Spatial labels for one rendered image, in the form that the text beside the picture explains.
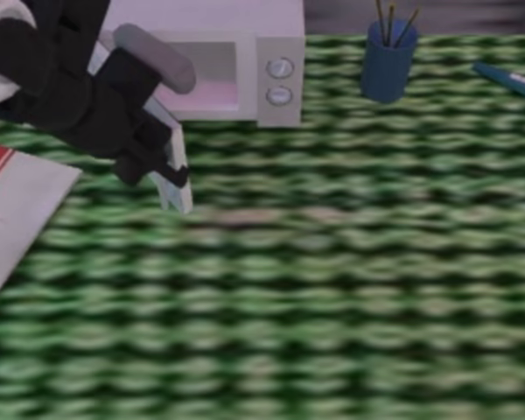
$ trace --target blue cup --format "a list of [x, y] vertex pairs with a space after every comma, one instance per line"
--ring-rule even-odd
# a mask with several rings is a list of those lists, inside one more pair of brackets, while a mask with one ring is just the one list
[[412, 58], [418, 44], [418, 31], [411, 26], [394, 47], [403, 33], [406, 20], [394, 20], [390, 46], [383, 45], [379, 22], [367, 30], [366, 55], [361, 72], [360, 88], [367, 98], [380, 103], [391, 103], [404, 96], [409, 81]]

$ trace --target man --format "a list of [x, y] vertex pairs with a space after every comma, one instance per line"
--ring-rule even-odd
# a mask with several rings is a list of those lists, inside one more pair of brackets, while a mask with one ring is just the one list
[[[375, 0], [304, 1], [307, 33], [365, 33], [377, 20]], [[382, 3], [386, 17], [389, 1]], [[408, 18], [418, 6], [421, 33], [525, 33], [525, 0], [399, 0], [395, 15]]]

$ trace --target pencil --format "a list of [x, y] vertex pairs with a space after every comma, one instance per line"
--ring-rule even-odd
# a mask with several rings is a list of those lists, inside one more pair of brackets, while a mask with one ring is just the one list
[[388, 22], [387, 22], [387, 42], [385, 46], [391, 46], [391, 33], [393, 32], [393, 19], [395, 18], [395, 4], [391, 3], [388, 6]]
[[410, 27], [412, 26], [412, 23], [416, 20], [419, 11], [420, 11], [420, 8], [414, 10], [414, 13], [412, 13], [412, 16], [410, 17], [409, 21], [406, 23], [406, 25], [402, 29], [401, 35], [399, 35], [398, 40], [395, 42], [395, 48], [397, 48], [403, 41], [404, 35], [406, 35], [406, 32], [409, 31]]
[[381, 42], [384, 46], [387, 46], [387, 40], [385, 39], [385, 22], [383, 22], [383, 8], [382, 0], [375, 0], [375, 6], [377, 7], [377, 15], [379, 16], [379, 28], [381, 30]]

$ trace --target microwave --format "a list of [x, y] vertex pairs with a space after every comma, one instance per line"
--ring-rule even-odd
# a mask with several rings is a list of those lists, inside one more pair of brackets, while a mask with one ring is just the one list
[[303, 0], [112, 0], [101, 46], [112, 51], [114, 33], [126, 24], [192, 62], [192, 91], [177, 93], [162, 84], [154, 94], [178, 120], [255, 121], [259, 127], [301, 123]]

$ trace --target dial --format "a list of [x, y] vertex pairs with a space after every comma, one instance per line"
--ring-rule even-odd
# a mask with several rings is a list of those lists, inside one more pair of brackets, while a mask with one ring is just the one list
[[280, 107], [291, 102], [293, 93], [287, 87], [273, 87], [266, 96], [272, 105]]
[[267, 71], [275, 79], [286, 79], [294, 73], [294, 65], [288, 59], [275, 59], [269, 62]]

